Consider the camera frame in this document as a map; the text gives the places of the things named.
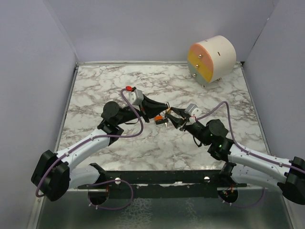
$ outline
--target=red connector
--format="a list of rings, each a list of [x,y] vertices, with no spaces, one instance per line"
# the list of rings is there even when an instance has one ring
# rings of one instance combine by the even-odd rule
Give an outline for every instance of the red connector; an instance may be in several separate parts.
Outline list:
[[[128,92],[132,92],[132,87],[130,87],[130,86],[126,86],[126,91],[128,91]]]

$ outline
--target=yellow stripe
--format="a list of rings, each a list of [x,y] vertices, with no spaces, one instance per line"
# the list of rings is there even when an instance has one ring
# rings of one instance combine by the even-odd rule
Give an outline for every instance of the yellow stripe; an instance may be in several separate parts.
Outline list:
[[[198,57],[189,50],[189,54],[187,56],[187,60],[191,63],[191,65],[196,68],[196,65],[199,65],[196,70],[199,72],[199,74],[207,81],[210,82],[213,76],[213,72],[211,72],[199,59]]]

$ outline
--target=orange part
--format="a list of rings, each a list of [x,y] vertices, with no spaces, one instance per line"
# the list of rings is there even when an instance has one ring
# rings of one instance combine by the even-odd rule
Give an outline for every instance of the orange part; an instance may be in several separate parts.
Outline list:
[[[159,121],[159,120],[162,120],[162,119],[163,119],[163,118],[162,118],[161,115],[158,115],[158,116],[156,116],[156,117],[154,118],[155,121]]]
[[[190,47],[190,51],[192,51],[197,57],[201,54],[202,58],[198,58],[211,72],[214,71],[214,65],[212,58],[208,51],[200,44],[195,43]]]

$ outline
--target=metal edge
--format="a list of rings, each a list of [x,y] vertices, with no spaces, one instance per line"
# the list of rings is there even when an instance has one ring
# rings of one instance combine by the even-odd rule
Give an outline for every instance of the metal edge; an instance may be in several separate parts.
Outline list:
[[[145,65],[170,65],[170,64],[181,64],[186,65],[187,61],[92,61],[92,62],[79,62],[76,66],[84,65],[110,65],[110,64],[145,64]]]
[[[303,226],[300,218],[298,217],[298,214],[295,212],[295,210],[293,210],[292,203],[284,197],[283,197],[283,199],[284,199],[283,202],[286,205],[287,212],[288,212],[293,229],[303,229],[304,226]]]
[[[56,140],[54,151],[57,151],[57,149],[59,147],[59,144],[60,144],[60,141],[61,141],[62,129],[63,129],[64,123],[65,123],[65,120],[66,120],[67,111],[69,109],[69,104],[70,104],[70,100],[71,100],[71,97],[72,97],[72,92],[73,92],[77,72],[78,72],[78,66],[76,65],[76,67],[74,69],[73,79],[72,79],[70,91],[69,91],[69,94],[68,94],[67,103],[66,103],[66,106],[65,106],[65,109],[64,109],[63,117],[62,117],[62,120],[61,120],[60,130],[59,130],[59,134],[58,134],[58,137],[57,137],[57,140]],[[40,216],[40,212],[41,212],[43,202],[44,202],[44,197],[35,198],[33,208],[32,208],[31,214],[30,214],[30,218],[29,218],[29,221],[28,221],[27,229],[36,229],[37,228],[38,220],[39,220],[39,216]]]
[[[66,106],[65,106],[65,109],[64,109],[64,112],[63,112],[63,117],[62,117],[62,120],[61,120],[59,134],[58,134],[58,137],[57,137],[57,140],[56,140],[54,151],[58,150],[59,144],[61,142],[62,130],[63,130],[63,127],[65,125],[67,111],[69,109],[70,100],[71,100],[71,97],[72,97],[72,92],[73,92],[73,89],[74,89],[74,84],[75,84],[75,81],[76,81],[76,76],[77,76],[78,68],[79,67],[77,66],[77,63],[76,63],[76,67],[75,67],[75,70],[74,70],[73,79],[72,79],[72,83],[71,83],[71,88],[70,88],[70,91],[69,91],[69,94],[68,94],[67,103],[66,103]]]
[[[249,95],[250,95],[250,99],[251,99],[251,102],[252,102],[252,105],[253,105],[253,108],[254,108],[254,112],[255,112],[255,115],[256,115],[256,118],[257,118],[257,122],[258,122],[259,128],[260,128],[262,136],[263,136],[263,140],[264,140],[264,143],[265,143],[265,146],[266,146],[266,149],[267,149],[267,153],[269,155],[272,155],[271,152],[270,152],[270,149],[269,149],[269,145],[268,145],[268,142],[267,142],[267,139],[266,139],[266,136],[265,136],[265,132],[264,132],[262,123],[261,123],[261,119],[259,118],[258,111],[256,109],[255,102],[253,100],[252,93],[251,93],[249,84],[247,82],[247,78],[246,78],[245,73],[244,73],[244,68],[243,68],[242,65],[240,65],[240,68],[242,70],[242,73],[243,73],[243,76],[244,76],[244,80],[246,82],[246,86],[247,86],[247,89],[248,89],[248,92],[249,92]]]

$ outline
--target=orange tab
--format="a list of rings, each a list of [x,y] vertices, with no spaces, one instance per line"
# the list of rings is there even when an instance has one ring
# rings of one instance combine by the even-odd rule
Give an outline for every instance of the orange tab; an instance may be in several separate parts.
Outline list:
[[[161,115],[158,115],[158,116],[156,116],[156,117],[154,118],[155,121],[159,121],[159,120],[162,120],[162,119],[163,119],[163,118],[162,118]]]

